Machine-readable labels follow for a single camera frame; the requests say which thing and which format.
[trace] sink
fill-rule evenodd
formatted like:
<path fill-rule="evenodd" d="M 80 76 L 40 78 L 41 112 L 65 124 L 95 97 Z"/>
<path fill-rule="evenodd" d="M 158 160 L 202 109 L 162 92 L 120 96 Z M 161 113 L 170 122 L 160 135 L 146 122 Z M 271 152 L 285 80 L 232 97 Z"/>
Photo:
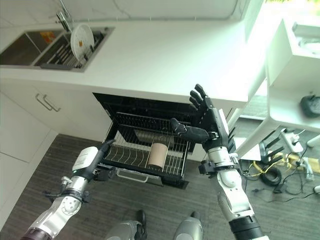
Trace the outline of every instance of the sink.
<path fill-rule="evenodd" d="M 78 60 L 71 33 L 62 30 L 26 31 L 0 54 L 0 65 L 17 68 L 79 70 L 94 58 L 114 28 L 92 28 L 94 46 Z"/>
<path fill-rule="evenodd" d="M 61 32 L 61 30 L 24 32 L 0 54 L 0 64 L 31 65 Z"/>

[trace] plate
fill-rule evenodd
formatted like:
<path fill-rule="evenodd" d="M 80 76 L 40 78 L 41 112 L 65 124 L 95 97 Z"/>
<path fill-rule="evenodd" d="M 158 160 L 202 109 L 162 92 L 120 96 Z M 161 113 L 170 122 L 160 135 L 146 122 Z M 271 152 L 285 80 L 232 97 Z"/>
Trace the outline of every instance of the plate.
<path fill-rule="evenodd" d="M 73 55 L 81 62 L 84 54 L 90 51 L 90 45 L 95 46 L 94 34 L 87 24 L 79 24 L 71 32 L 70 46 Z"/>

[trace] metal rack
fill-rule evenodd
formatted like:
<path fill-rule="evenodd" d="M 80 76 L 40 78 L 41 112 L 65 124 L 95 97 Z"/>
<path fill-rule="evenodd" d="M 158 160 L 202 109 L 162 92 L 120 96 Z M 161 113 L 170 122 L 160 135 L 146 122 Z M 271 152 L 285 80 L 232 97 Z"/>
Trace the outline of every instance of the metal rack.
<path fill-rule="evenodd" d="M 94 46 L 90 45 L 90 49 L 78 60 L 71 49 L 70 33 L 62 33 L 57 39 L 45 49 L 32 63 L 34 66 L 64 66 L 70 69 L 81 69 L 92 57 L 98 46 L 105 38 L 101 31 L 93 31 Z"/>
<path fill-rule="evenodd" d="M 189 144 L 173 134 L 169 120 L 118 112 L 117 124 L 116 142 L 105 158 L 107 161 L 159 174 L 183 175 Z M 168 146 L 163 168 L 148 165 L 153 143 Z"/>

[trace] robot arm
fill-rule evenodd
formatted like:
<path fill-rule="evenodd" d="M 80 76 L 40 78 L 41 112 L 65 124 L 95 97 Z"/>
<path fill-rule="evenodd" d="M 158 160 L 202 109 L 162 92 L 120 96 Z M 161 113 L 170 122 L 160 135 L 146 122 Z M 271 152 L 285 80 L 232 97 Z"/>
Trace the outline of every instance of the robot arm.
<path fill-rule="evenodd" d="M 190 92 L 190 101 L 197 109 L 195 126 L 184 126 L 175 118 L 171 119 L 173 131 L 184 139 L 202 144 L 208 154 L 208 160 L 199 166 L 201 174 L 209 175 L 216 191 L 218 204 L 231 231 L 237 240 L 268 240 L 261 231 L 248 197 L 242 188 L 241 175 L 238 172 L 237 154 L 229 154 L 228 129 L 224 116 L 214 108 L 210 98 L 200 85 Z"/>
<path fill-rule="evenodd" d="M 95 177 L 97 165 L 106 156 L 113 142 L 114 140 L 106 141 L 99 150 L 92 146 L 80 152 L 72 167 L 72 178 L 64 176 L 61 179 L 61 194 L 32 223 L 21 240 L 52 240 L 59 234 L 67 221 L 79 211 L 81 204 L 88 201 L 89 193 L 85 188 Z"/>

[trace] cylindrical cup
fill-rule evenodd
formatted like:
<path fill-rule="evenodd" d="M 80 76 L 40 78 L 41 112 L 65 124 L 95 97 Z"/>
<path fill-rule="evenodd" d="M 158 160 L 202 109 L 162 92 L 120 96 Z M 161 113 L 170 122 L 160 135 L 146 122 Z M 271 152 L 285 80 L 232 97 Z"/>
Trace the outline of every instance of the cylindrical cup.
<path fill-rule="evenodd" d="M 164 168 L 168 147 L 162 143 L 153 143 L 151 146 L 148 165 Z"/>

